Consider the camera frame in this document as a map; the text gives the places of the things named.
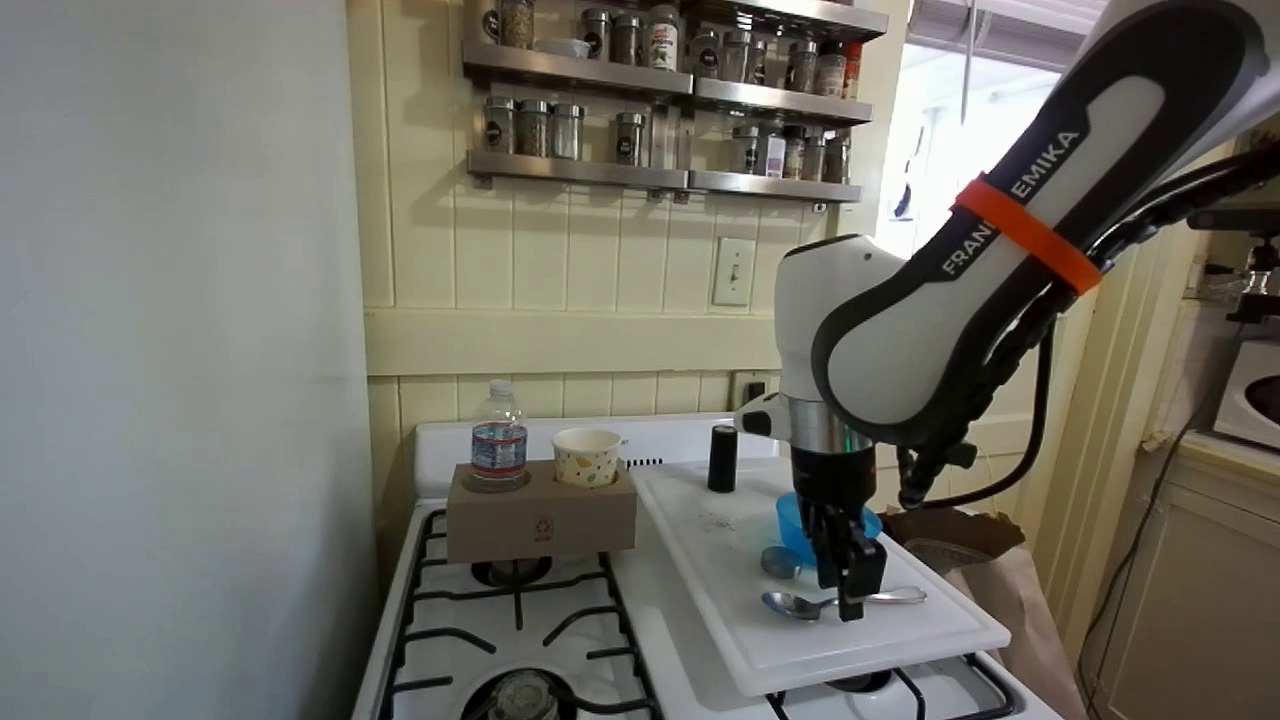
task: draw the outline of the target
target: beadboard wall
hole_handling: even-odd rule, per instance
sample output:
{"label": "beadboard wall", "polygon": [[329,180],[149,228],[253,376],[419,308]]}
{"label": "beadboard wall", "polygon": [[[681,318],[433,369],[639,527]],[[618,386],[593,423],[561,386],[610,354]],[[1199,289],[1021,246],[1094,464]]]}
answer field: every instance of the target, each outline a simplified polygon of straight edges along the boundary
{"label": "beadboard wall", "polygon": [[[360,152],[360,235],[375,432],[381,554],[412,510],[414,423],[468,421],[492,379],[528,417],[724,413],[730,373],[771,373],[771,276],[789,246],[862,228],[896,92],[904,3],[867,45],[854,133],[862,207],[644,195],[496,180],[459,158],[477,97],[459,70],[465,0],[347,0]],[[748,308],[712,308],[716,240],[757,245]],[[982,464],[945,490],[1001,474],[1027,437],[1031,385],[1017,379],[974,427]],[[1021,490],[1001,506],[1036,520]]]}

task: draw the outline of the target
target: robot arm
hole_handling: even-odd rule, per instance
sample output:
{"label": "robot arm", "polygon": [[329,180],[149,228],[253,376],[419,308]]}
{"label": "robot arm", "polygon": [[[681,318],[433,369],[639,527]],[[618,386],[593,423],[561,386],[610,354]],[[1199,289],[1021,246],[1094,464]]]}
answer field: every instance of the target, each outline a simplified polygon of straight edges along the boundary
{"label": "robot arm", "polygon": [[818,582],[841,589],[843,618],[883,573],[854,520],[874,490],[871,444],[916,457],[904,501],[918,503],[1087,270],[1126,246],[1113,228],[1138,195],[1280,110],[1272,57],[1277,0],[1113,0],[1031,127],[907,265],[893,269],[854,240],[783,260],[783,437]]}

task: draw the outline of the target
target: burner grate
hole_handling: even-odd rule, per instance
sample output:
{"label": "burner grate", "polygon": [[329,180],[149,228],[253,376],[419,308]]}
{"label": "burner grate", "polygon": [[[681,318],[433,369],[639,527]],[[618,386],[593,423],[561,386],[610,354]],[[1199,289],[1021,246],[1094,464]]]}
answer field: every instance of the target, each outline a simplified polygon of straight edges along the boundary
{"label": "burner grate", "polygon": [[596,704],[584,697],[570,697],[581,712],[596,712],[596,716],[627,716],[627,712],[644,712],[646,720],[664,720],[646,662],[639,656],[639,639],[634,628],[627,618],[618,582],[610,575],[610,559],[596,554],[593,573],[574,573],[565,581],[535,581],[528,589],[465,589],[465,591],[436,591],[436,589],[419,589],[426,581],[426,573],[448,568],[448,559],[436,559],[443,550],[433,550],[436,544],[448,544],[448,527],[443,527],[443,510],[433,510],[412,544],[412,582],[399,596],[399,618],[394,618],[394,639],[393,639],[393,669],[383,677],[381,689],[381,720],[394,720],[394,697],[409,692],[436,692],[436,689],[452,689],[456,677],[405,677],[409,662],[409,648],[412,644],[433,644],[433,639],[452,639],[452,644],[468,644],[485,656],[496,656],[499,648],[468,628],[414,628],[414,602],[425,598],[443,598],[443,602],[477,602],[477,598],[506,598],[514,632],[524,632],[524,598],[528,596],[544,596],[544,591],[567,591],[567,589],[584,589],[584,582],[603,582],[607,602],[593,602],[593,608],[574,608],[567,612],[547,637],[539,637],[544,648],[551,648],[567,628],[574,628],[581,618],[593,617],[610,617],[615,618],[615,639],[607,648],[593,648],[584,652],[584,662],[596,659],[632,659],[627,672],[634,677],[639,697],[634,701],[618,701],[618,704]]}

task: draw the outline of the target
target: white stove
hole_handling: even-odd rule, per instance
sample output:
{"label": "white stove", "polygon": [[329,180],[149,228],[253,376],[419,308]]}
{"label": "white stove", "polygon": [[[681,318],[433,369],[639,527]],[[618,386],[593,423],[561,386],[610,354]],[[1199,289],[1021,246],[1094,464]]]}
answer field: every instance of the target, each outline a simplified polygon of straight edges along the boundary
{"label": "white stove", "polygon": [[[625,457],[639,488],[701,484],[712,423],[724,421],[551,421],[528,427],[528,452],[551,457],[551,437],[570,423],[615,427],[627,438]],[[861,689],[795,680],[795,689],[760,692],[745,684],[738,656],[724,659],[730,628],[724,628],[724,617],[716,622],[702,617],[708,591],[687,582],[687,559],[672,559],[653,503],[639,503],[632,550],[557,554],[551,563],[448,563],[443,496],[452,467],[465,459],[468,423],[414,427],[419,503],[399,548],[354,720],[496,720],[505,704],[544,709],[533,712],[535,720],[1056,716],[982,652],[879,672]],[[738,437],[738,467],[783,474],[783,446]]]}

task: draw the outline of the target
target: cardboard box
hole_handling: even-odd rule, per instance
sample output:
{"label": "cardboard box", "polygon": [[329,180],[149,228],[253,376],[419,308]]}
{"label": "cardboard box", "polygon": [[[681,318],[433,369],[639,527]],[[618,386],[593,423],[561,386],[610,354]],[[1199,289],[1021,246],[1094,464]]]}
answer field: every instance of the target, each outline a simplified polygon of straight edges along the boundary
{"label": "cardboard box", "polygon": [[448,559],[524,559],[634,548],[634,484],[625,473],[607,488],[557,484],[557,464],[528,464],[511,490],[472,490],[468,464],[452,473]]}

